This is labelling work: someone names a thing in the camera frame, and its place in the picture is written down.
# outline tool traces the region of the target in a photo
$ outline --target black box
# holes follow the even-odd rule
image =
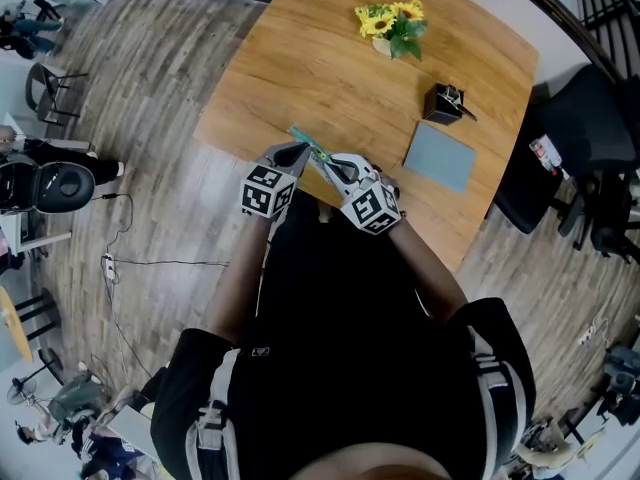
[[[446,85],[436,84],[425,95],[422,119],[433,121],[434,123],[448,125],[451,123],[455,123],[462,117],[462,112],[460,112],[442,96],[438,96],[438,94],[445,94],[446,90]],[[460,99],[462,101],[462,105],[464,105],[464,91],[460,91]]]

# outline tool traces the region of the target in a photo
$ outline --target black shirt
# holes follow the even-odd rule
[[[519,374],[530,418],[535,387],[526,351],[500,299],[468,304],[441,326],[414,286],[388,237],[343,220],[322,225],[313,214],[287,219],[274,236],[258,316],[229,387],[243,480],[287,479],[328,453],[368,442],[422,451],[454,479],[481,476],[484,412],[467,326]],[[198,341],[197,352],[181,356],[208,355],[215,370],[228,346],[206,336],[186,331],[178,349]],[[182,465],[172,467],[158,451],[182,480]],[[206,457],[201,468],[212,479]]]

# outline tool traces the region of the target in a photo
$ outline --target wooden table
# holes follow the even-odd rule
[[[390,60],[359,33],[354,7],[410,0],[273,0],[211,97],[196,137],[244,160],[288,142],[296,124],[330,152],[351,152],[396,178],[400,206],[454,270],[469,249],[511,155],[538,54],[469,0],[422,0],[422,62]],[[435,82],[465,91],[478,117],[441,127],[477,152],[464,194],[402,167],[423,98]],[[308,167],[301,187],[340,206]]]
[[[28,363],[33,363],[33,354],[31,353],[31,347],[29,346],[29,341],[41,336],[45,332],[56,327],[55,322],[50,322],[40,329],[30,333],[29,335],[25,334],[24,328],[22,327],[22,323],[27,320],[31,320],[36,316],[44,313],[45,311],[49,311],[55,308],[55,302],[49,302],[40,306],[29,313],[18,316],[18,311],[24,309],[26,307],[32,306],[38,302],[42,302],[44,297],[38,296],[32,299],[21,302],[20,304],[14,306],[7,290],[4,287],[0,286],[0,311],[2,311],[2,320],[4,321],[5,327],[8,329],[13,341],[16,345],[16,348],[20,352],[20,355],[24,358]]]

